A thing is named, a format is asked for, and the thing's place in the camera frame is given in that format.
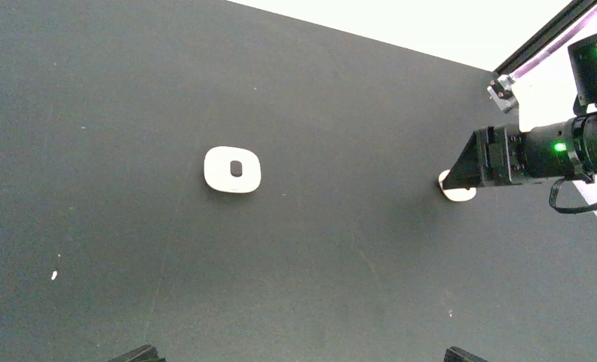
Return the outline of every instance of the wire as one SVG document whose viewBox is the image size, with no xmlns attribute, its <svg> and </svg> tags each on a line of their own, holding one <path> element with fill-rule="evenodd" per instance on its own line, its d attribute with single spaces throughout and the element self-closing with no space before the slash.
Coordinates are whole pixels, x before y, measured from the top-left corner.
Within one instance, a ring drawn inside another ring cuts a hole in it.
<svg viewBox="0 0 597 362">
<path fill-rule="evenodd" d="M 597 210 L 597 202 L 595 204 L 591 204 L 589 206 L 583 207 L 557 207 L 556 206 L 556 199 L 558 197 L 558 193 L 560 191 L 560 186 L 562 186 L 563 182 L 567 181 L 566 179 L 559 179 L 552 185 L 552 191 L 550 192 L 550 206 L 552 209 L 558 211 L 559 213 L 567 213 L 567 214 L 576 214 L 576 213 L 588 213 L 590 211 Z"/>
</svg>

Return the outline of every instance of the table surface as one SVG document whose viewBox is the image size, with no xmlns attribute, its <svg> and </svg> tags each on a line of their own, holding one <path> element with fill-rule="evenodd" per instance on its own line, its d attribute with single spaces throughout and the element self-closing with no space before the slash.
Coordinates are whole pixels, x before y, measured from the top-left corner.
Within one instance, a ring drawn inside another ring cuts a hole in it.
<svg viewBox="0 0 597 362">
<path fill-rule="evenodd" d="M 490 77 L 228 2 L 0 2 L 0 360 L 597 360 L 597 219 L 436 186 L 516 122 Z"/>
</svg>

